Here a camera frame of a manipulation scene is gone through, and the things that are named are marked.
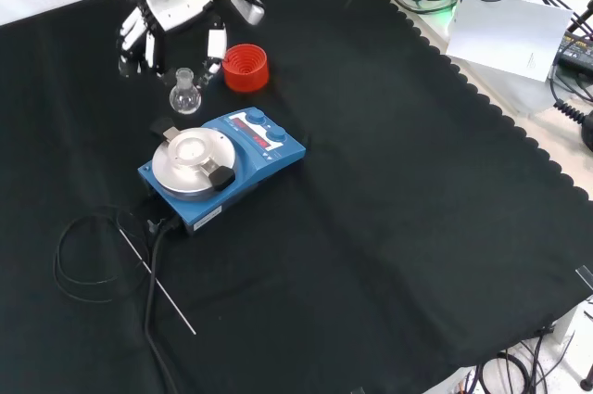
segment red plastic lid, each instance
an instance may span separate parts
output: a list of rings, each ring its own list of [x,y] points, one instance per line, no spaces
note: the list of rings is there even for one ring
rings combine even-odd
[[[270,79],[266,52],[254,44],[233,46],[227,51],[222,68],[228,87],[239,93],[257,91]]]

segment robot finger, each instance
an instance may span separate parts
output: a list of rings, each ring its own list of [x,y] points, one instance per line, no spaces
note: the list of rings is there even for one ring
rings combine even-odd
[[[128,18],[124,20],[123,24],[121,25],[120,36],[125,37],[126,35],[128,35],[128,33],[132,30],[132,28],[138,21],[138,19],[140,19],[141,17],[142,11],[138,7],[135,8],[134,11],[132,11],[132,14],[130,14],[130,16],[128,16]]]

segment white table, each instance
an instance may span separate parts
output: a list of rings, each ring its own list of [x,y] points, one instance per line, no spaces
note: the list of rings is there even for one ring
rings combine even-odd
[[[589,0],[563,1],[577,10],[578,13],[581,13],[586,9]],[[439,48],[442,53],[446,51],[448,34],[447,27],[442,23],[443,19],[420,18],[418,15],[407,11],[406,14],[414,22],[414,25],[420,29],[422,36],[426,37],[433,46]],[[479,93],[488,95],[491,102],[501,108],[503,114],[513,118],[516,125],[523,128],[529,137],[537,140],[540,148],[549,153],[550,160],[560,164],[562,172],[573,178],[574,185],[585,189],[589,194],[589,198],[591,198],[593,195],[593,153],[581,141],[580,126],[570,121],[555,108],[548,108],[529,114],[518,110],[517,106],[514,105],[515,102],[511,93],[525,91],[530,93],[546,93],[546,96],[549,98],[549,106],[551,107],[553,98],[546,84],[532,84],[525,81],[522,85],[521,79],[517,79],[515,83],[511,83],[508,86],[500,86],[498,84],[495,89],[495,87],[490,85],[493,83],[492,77],[489,77],[488,72],[484,74],[485,69],[483,67],[470,65],[468,62],[458,60],[455,60],[454,63],[461,68],[461,73],[467,76],[469,83],[474,84],[478,88]],[[585,113],[593,110],[593,107],[578,98],[572,99],[570,103]],[[563,339],[567,331],[570,331],[570,322],[572,321],[575,309],[568,312],[565,317],[562,317],[561,324],[559,324],[559,333],[557,334],[559,341]],[[452,392],[454,387],[467,375],[469,370],[470,368],[461,368],[441,384],[426,391],[425,394],[445,394]]]

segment white paper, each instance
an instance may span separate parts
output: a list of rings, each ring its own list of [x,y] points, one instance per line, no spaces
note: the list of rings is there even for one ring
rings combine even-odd
[[[463,0],[447,55],[544,82],[571,15],[524,0]]]

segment label sticker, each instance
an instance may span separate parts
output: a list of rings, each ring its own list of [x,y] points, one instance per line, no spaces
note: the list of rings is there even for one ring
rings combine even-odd
[[[194,224],[194,232],[197,229],[199,229],[201,226],[203,226],[206,222],[210,221],[212,218],[214,218],[216,215],[218,215],[221,212],[222,212],[222,206],[218,206],[216,209],[214,209],[213,211],[211,211],[208,215],[206,215],[200,221],[196,222]]]

